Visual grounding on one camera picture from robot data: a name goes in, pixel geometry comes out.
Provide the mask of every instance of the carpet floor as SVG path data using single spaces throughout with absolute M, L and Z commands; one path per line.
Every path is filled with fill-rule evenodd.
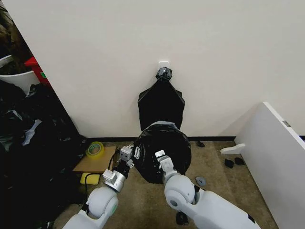
M 105 143 L 122 147 L 130 142 Z M 186 175 L 196 184 L 195 177 L 206 180 L 204 189 L 215 192 L 226 200 L 249 213 L 262 229 L 277 229 L 277 225 L 264 202 L 247 166 L 235 165 L 232 169 L 224 165 L 225 159 L 234 161 L 239 155 L 221 155 L 220 149 L 234 146 L 234 142 L 204 142 L 200 148 L 191 142 L 192 162 Z M 102 179 L 94 188 L 103 186 Z M 147 183 L 136 168 L 129 172 L 124 188 L 118 194 L 119 205 L 109 218 L 104 229 L 179 229 L 197 228 L 192 220 L 189 225 L 176 224 L 176 211 L 170 208 L 165 200 L 164 185 Z M 70 205 L 56 219 L 54 228 L 61 229 L 81 207 Z

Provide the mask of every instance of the yellow sponge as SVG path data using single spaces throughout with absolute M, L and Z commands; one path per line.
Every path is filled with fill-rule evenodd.
M 83 173 L 81 175 L 81 184 L 85 184 L 85 178 L 86 176 L 90 173 Z M 100 175 L 99 174 L 92 174 L 87 177 L 87 185 L 97 185 L 100 180 Z

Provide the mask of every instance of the wooden board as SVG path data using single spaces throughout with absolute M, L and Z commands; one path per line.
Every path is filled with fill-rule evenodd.
M 108 168 L 109 161 L 114 152 L 115 146 L 105 146 L 105 152 L 103 156 L 96 160 L 84 156 L 73 171 L 81 173 L 103 173 Z
M 262 103 L 235 142 L 245 144 L 241 154 L 278 227 L 304 229 L 305 143 L 284 121 Z

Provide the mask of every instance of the black garbage bag pile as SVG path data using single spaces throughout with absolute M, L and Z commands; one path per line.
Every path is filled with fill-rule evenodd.
M 191 163 L 191 146 L 187 136 L 179 129 L 183 119 L 184 99 L 169 82 L 172 70 L 161 68 L 157 82 L 139 95 L 141 135 L 134 142 L 140 148 L 135 167 L 150 183 L 163 183 L 163 172 L 155 153 L 164 150 L 174 168 L 185 174 Z
M 70 203 L 83 201 L 72 169 L 87 142 L 51 88 L 32 85 L 26 96 L 0 81 L 0 125 L 9 224 L 43 228 Z

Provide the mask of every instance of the white container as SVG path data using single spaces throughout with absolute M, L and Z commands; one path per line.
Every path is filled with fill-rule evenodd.
M 11 55 L 1 58 L 0 68 L 2 68 L 4 65 L 8 64 L 11 61 L 13 61 Z M 40 83 L 34 71 L 29 71 L 16 75 L 0 75 L 0 80 L 3 80 L 7 83 L 15 84 L 16 86 L 20 87 L 25 92 L 25 94 L 28 93 L 32 84 Z

